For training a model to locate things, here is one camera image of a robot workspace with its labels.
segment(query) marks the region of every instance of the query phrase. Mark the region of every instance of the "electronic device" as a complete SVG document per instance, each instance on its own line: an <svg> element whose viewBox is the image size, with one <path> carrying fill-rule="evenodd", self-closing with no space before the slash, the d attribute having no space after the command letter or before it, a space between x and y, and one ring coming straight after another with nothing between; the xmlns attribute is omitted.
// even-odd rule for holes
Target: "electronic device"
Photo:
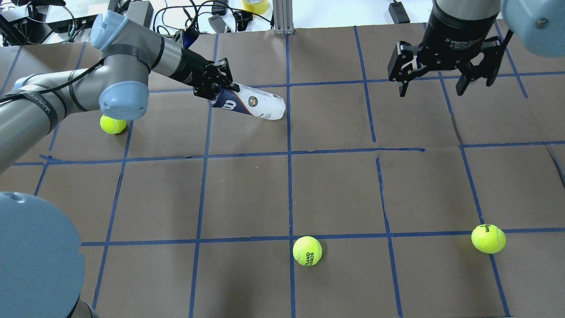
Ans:
<svg viewBox="0 0 565 318"><path fill-rule="evenodd" d="M214 31L216 31L216 33L229 33L232 31L229 26L225 24L224 20L222 20L221 16L217 14L209 17L208 21L210 22L210 26L212 27L212 29L214 29Z"/></svg>
<svg viewBox="0 0 565 318"><path fill-rule="evenodd" d="M149 1L130 2L125 16L127 16L131 21L148 28L151 25L153 6Z"/></svg>
<svg viewBox="0 0 565 318"><path fill-rule="evenodd" d="M72 0L67 1L67 8L75 16L78 22L77 28L89 28L94 23L94 19L100 13L107 10L116 12L118 10L118 0ZM45 19L47 25L55 33L68 32L69 25L72 24L71 15L64 7L49 6L47 11L47 18Z"/></svg>
<svg viewBox="0 0 565 318"><path fill-rule="evenodd" d="M34 6L19 6L0 12L0 16L4 45L40 44L51 33L45 23L34 21L45 20L45 15L39 13Z"/></svg>
<svg viewBox="0 0 565 318"><path fill-rule="evenodd" d="M212 14L225 15L227 11L228 0L216 0L212 5Z"/></svg>

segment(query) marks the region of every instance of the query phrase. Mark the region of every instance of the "blue tape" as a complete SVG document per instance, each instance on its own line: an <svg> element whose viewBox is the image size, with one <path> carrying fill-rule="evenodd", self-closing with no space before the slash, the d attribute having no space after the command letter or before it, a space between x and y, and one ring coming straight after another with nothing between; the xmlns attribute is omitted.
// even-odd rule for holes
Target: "blue tape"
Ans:
<svg viewBox="0 0 565 318"><path fill-rule="evenodd" d="M361 42L359 41L359 33L357 26L353 26L355 32L355 41L357 42L357 51L359 52L359 60L361 61L361 74L363 74L363 87L365 89L365 102L367 103L367 114L369 116L369 127L371 129L371 138L376 143L375 125L373 123L373 112L371 111L371 100L369 99L369 87L367 86L367 74L365 72L365 62L363 61L363 52L361 50Z"/></svg>
<svg viewBox="0 0 565 318"><path fill-rule="evenodd" d="M386 216L386 204L385 204L385 196L383 192L383 173L381 171L381 160L379 157L376 159L377 165L377 176L379 178L379 192L381 197L381 205L383 206L383 218L385 221L385 229L386 235L388 239L388 249L389 249L389 257L390 257L390 270L392 271L392 280L394 285L394 297L396 298L396 309L398 311L398 316L403 317L402 315L402 302L400 299L400 288L398 287L398 274L396 272L396 261L394 259L394 249L392 246L392 235L390 233L390 223L388 217Z"/></svg>
<svg viewBox="0 0 565 318"><path fill-rule="evenodd" d="M503 38L502 32L500 31L500 27L498 26L498 22L496 22L496 21L494 22L494 27L496 28L498 36L500 38ZM506 47L506 55L508 56L508 61L510 62L512 69L514 70L514 75L516 76L516 80L518 80L518 84L520 85L520 89L522 90L522 94L524 94L525 98L528 98L528 93L526 92L526 89L524 88L524 84L522 84L522 79L520 78L520 74L518 73L518 69L516 68L516 65L514 64L514 60L512 59L512 55L510 54L510 50L508 49L508 47Z"/></svg>
<svg viewBox="0 0 565 318"><path fill-rule="evenodd" d="M479 197L477 196L477 190L475 189L475 182L473 181L473 176L471 175L471 168L469 167L469 162L467 161L467 155L465 154L465 149L459 147L461 150L461 156L463 157L463 164L465 164L465 171L467 172L467 178L469 179L469 184L471 185L471 192L473 193L473 199L475 201L475 207L479 215L479 221L481 224L485 223L483 219L483 212L481 210L481 205L479 204Z"/></svg>
<svg viewBox="0 0 565 318"><path fill-rule="evenodd" d="M294 256L292 253L293 248L293 235L294 235L294 220L293 220L293 199L292 199L292 138L290 134L290 41L289 35L285 35L285 53L286 53L286 150L288 155L288 233L289 233L289 268L290 268L290 316L296 318L296 291L294 279Z"/></svg>
<svg viewBox="0 0 565 318"><path fill-rule="evenodd" d="M125 142L125 147L124 147L124 156L123 159L121 161L121 169L120 169L120 177L118 178L118 185L116 186L116 194L114 196L114 202L112 203L112 212L110 213L110 222L108 223L108 230L106 231L106 244L104 246L104 251L102 252L102 261L100 262L100 270L98 271L98 279L96 281L96 288L94 289L94 298L92 300L92 308L96 309L96 305L98 304L98 296L100 293L100 286L102 284L102 276L104 275L104 268L106 266L106 256L108 255L108 245L110 242L110 238L112 236L112 229L114 227L114 219L116 216L116 208L118 207L118 200L119 200L119 196L120 196L120 190L121 190L121 183L122 180L124 178L124 172L125 172L125 164L126 159L128 157L128 151L129 151L129 144L132 138L132 133L133 133L133 125L135 124L134 121L131 121L131 124L129 125L129 130L128 130L128 137L127 140Z"/></svg>
<svg viewBox="0 0 565 318"><path fill-rule="evenodd" d="M533 141L530 143L506 143L506 144L466 144L463 148L491 148L491 147L518 147L518 146L538 146L538 145L563 145L565 141Z"/></svg>
<svg viewBox="0 0 565 318"><path fill-rule="evenodd" d="M44 162L16 162L12 166L42 166L44 164Z"/></svg>
<svg viewBox="0 0 565 318"><path fill-rule="evenodd" d="M560 233L565 232L565 227L539 227L531 229L502 229L505 234L529 233ZM358 233L358 234L316 234L311 235L316 239L359 239L359 238L403 238L403 237L450 237L471 235L472 231L430 231L430 232L398 232L398 233ZM269 242L282 240L295 240L301 235L282 235L274 237L236 237L236 238L201 238L202 243L235 243L235 242ZM195 244L196 239L169 239L169 240L129 240L110 242L83 242L82 246L134 246L134 245L168 245L168 244Z"/></svg>
<svg viewBox="0 0 565 318"><path fill-rule="evenodd" d="M504 289L502 288L502 282L500 281L500 275L498 274L498 268L496 266L496 261L493 254L489 254L490 264L492 265L494 272L494 279L496 280L496 285L498 287L498 293L500 294L500 300L502 302L502 308L504 308L504 314L506 317L510 317L510 310L508 308L508 303L506 302L506 296L504 295Z"/></svg>
<svg viewBox="0 0 565 318"><path fill-rule="evenodd" d="M218 44L220 35L216 34L214 43L214 62L218 59ZM202 184L200 187L200 205L198 207L198 225L196 228L196 242L194 246L194 261L192 266L192 284L190 286L190 302L188 316L192 318L194 315L194 300L196 297L196 279L198 277L198 259L200 255L200 238L202 235L202 216L204 214L204 198L206 194L206 175L208 171L208 153L210 151L210 131L212 127L212 107L208 108L208 125L206 127L206 147L204 150L204 164L202 167Z"/></svg>

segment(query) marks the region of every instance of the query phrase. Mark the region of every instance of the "cable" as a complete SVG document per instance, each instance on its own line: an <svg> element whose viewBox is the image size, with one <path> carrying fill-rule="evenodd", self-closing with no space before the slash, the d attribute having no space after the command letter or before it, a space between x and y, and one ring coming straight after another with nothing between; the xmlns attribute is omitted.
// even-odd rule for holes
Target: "cable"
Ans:
<svg viewBox="0 0 565 318"><path fill-rule="evenodd" d="M163 28L167 32L167 36L171 36L171 33L169 32L169 30L167 30L167 28L162 26L162 25L157 26L157 33L158 34L161 34L161 33L159 33L159 28Z"/></svg>
<svg viewBox="0 0 565 318"><path fill-rule="evenodd" d="M195 9L195 12L196 12L196 15L195 15L195 17L193 18L193 22L191 23L191 25L194 24L194 25L196 26L196 29L199 29L199 28L198 28L198 19L197 19L197 16L198 16L199 13L200 13L199 11L200 11L201 7L213 7L214 5L207 5L207 4L206 4L206 3L211 3L211 2L214 2L214 0L207 0L207 1L204 1L204 2L203 2L201 5L199 5L199 6L193 6L193 5L191 5L191 6L171 6L171 7L162 8L162 9L158 10L158 11L155 13L154 17L153 17L153 31L156 32L155 23L157 22L157 16L159 15L159 13L163 12L163 14L164 14L165 11L167 11L167 10L169 10L169 9L174 9L174 8L194 8L194 9ZM238 11L238 12L249 12L249 13L255 15L255 16L260 17L261 19L263 19L263 20L265 20L265 21L267 21L267 22L269 22L269 23L271 22L269 19L265 18L264 16L262 16L262 15L260 15L260 14L257 14L257 13L254 13L254 12L251 12L251 11L247 11L247 10L243 10L243 9L237 9L237 8L232 8L232 7L230 7L230 6L221 5L221 4L220 4L220 5L216 5L216 6L221 6L221 7L225 7L225 8L227 8L227 9L230 9L230 10L232 11L232 14L233 14L234 11Z"/></svg>
<svg viewBox="0 0 565 318"><path fill-rule="evenodd" d="M37 93L47 94L47 93L53 93L55 91L63 89L65 87L73 84L74 82L82 79L84 76L87 76L89 73L92 73L92 71L94 71L98 66L102 65L103 62L104 62L104 60L101 59L100 61L96 62L96 64L90 66L84 72L82 72L79 76L73 78L72 80L70 80L70 81L68 81L64 84L61 84L57 87L54 87L54 88L43 89L41 91L37 91ZM4 95L4 96L0 97L0 103L4 103L4 102L7 102L7 101L21 100L22 98L23 98L23 96L20 95L20 94Z"/></svg>
<svg viewBox="0 0 565 318"><path fill-rule="evenodd" d="M68 40L69 42L75 42L75 38L77 35L79 35L79 32L82 31L84 28L86 27L86 23L83 23L82 26L75 32L75 34L73 34L70 39Z"/></svg>
<svg viewBox="0 0 565 318"><path fill-rule="evenodd" d="M120 6L120 8L116 11L116 13L117 13L117 14L123 14L124 11L127 10L128 6L129 6L129 3L130 3L131 1L132 1L132 0L126 0L126 2L124 2L124 4L122 4L122 5Z"/></svg>

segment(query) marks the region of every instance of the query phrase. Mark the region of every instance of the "tennis ball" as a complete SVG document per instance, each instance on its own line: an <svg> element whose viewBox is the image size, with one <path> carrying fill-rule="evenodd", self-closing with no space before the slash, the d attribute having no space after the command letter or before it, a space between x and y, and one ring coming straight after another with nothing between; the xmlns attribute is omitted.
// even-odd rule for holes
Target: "tennis ball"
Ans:
<svg viewBox="0 0 565 318"><path fill-rule="evenodd" d="M506 236L496 225L483 224L473 230L471 241L477 250L483 253L494 254L504 248Z"/></svg>
<svg viewBox="0 0 565 318"><path fill-rule="evenodd" d="M316 265L321 258L320 242L313 237L301 237L294 242L292 255L300 265Z"/></svg>
<svg viewBox="0 0 565 318"><path fill-rule="evenodd" d="M100 117L100 128L110 135L116 135L124 131L125 120L123 119L113 119L106 115Z"/></svg>

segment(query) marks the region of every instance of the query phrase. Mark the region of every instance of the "blue joint cap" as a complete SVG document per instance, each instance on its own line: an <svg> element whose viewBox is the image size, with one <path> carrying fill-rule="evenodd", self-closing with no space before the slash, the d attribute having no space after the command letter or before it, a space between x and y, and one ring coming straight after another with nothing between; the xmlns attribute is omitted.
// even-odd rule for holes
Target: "blue joint cap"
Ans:
<svg viewBox="0 0 565 318"><path fill-rule="evenodd" d="M565 56L563 0L502 0L501 11L530 52L543 57Z"/></svg>
<svg viewBox="0 0 565 318"><path fill-rule="evenodd" d="M98 99L100 110L113 119L133 121L147 111L149 88L139 81L121 81L108 86Z"/></svg>
<svg viewBox="0 0 565 318"><path fill-rule="evenodd" d="M24 77L24 78L18 79L18 80L16 81L16 83L14 83L14 87L12 88L12 90L15 91L15 90L17 90L17 89L22 88L22 87L25 85L25 82L26 82L28 79L30 79L30 78L32 78L32 77L34 77L34 76L36 76L36 75L37 75L37 74L32 74L32 75L26 76L26 77Z"/></svg>
<svg viewBox="0 0 565 318"><path fill-rule="evenodd" d="M128 20L126 16L122 16L110 10L99 14L90 31L90 43L100 51L106 50L108 45L118 36L121 29L124 28Z"/></svg>
<svg viewBox="0 0 565 318"><path fill-rule="evenodd" d="M0 192L0 317L67 317L85 261L68 217L39 197Z"/></svg>

